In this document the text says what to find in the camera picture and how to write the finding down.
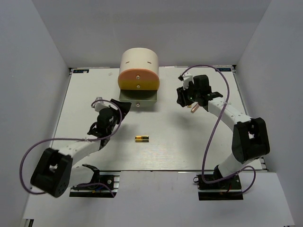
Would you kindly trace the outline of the grey green bottom drawer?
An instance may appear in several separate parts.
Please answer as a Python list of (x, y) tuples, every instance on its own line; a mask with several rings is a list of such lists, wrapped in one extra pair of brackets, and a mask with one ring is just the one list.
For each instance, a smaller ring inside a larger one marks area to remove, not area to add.
[(157, 91), (120, 90), (119, 100), (132, 103), (132, 107), (151, 107), (157, 102)]

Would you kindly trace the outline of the yellow drawer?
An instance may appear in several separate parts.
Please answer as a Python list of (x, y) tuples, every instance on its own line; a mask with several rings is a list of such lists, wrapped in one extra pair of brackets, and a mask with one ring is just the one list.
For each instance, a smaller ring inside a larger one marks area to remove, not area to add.
[(119, 80), (121, 90), (158, 90), (160, 82), (153, 80)]

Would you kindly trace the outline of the cream round drawer organizer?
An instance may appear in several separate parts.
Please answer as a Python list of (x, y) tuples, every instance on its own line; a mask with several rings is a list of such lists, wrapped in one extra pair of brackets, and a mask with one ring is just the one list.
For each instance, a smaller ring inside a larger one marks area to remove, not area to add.
[(118, 76), (119, 100), (134, 108), (151, 108), (160, 87), (157, 54), (147, 48), (131, 48), (121, 58)]

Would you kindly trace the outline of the orange top drawer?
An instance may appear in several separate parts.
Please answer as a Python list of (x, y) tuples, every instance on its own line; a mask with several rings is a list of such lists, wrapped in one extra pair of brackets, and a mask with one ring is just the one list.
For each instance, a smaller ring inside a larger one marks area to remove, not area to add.
[(141, 80), (153, 80), (157, 81), (159, 80), (159, 76), (148, 69), (128, 69), (121, 72), (118, 76), (119, 80), (136, 80), (137, 76), (139, 76), (139, 79)]

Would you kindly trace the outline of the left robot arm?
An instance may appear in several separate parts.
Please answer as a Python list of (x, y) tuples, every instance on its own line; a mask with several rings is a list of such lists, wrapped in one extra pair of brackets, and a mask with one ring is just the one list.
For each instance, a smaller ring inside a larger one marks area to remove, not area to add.
[(38, 161), (30, 183), (39, 188), (41, 194), (60, 197), (70, 186), (71, 173), (76, 170), (73, 165), (107, 145), (120, 128), (131, 105), (130, 102), (119, 102), (114, 99), (109, 101), (96, 99), (91, 106), (99, 115), (88, 132), (93, 138), (72, 138), (73, 144), (64, 147), (64, 150), (68, 151), (67, 154), (63, 154), (60, 149), (47, 148)]

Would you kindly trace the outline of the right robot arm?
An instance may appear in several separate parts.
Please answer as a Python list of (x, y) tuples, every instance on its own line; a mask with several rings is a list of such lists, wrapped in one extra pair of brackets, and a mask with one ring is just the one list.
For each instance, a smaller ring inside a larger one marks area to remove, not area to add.
[(226, 188), (231, 175), (245, 165), (270, 152), (267, 126), (262, 118), (252, 118), (234, 108), (219, 92), (214, 92), (206, 75), (180, 77), (183, 85), (177, 88), (177, 103), (182, 107), (195, 103), (218, 118), (232, 131), (232, 153), (214, 169), (214, 184)]

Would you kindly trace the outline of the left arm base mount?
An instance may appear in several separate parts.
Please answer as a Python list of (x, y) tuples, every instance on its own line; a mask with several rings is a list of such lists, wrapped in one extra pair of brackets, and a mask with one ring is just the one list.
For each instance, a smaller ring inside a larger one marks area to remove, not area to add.
[(121, 172), (100, 172), (88, 186), (73, 186), (69, 197), (77, 198), (114, 198), (119, 188)]

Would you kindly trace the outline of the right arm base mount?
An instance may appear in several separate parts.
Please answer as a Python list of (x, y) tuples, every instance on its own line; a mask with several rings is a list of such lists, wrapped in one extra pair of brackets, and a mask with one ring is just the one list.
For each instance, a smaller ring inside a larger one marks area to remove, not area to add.
[(218, 183), (206, 184), (202, 175), (196, 175), (193, 182), (198, 188), (200, 201), (241, 201), (243, 200), (242, 187), (238, 175)]

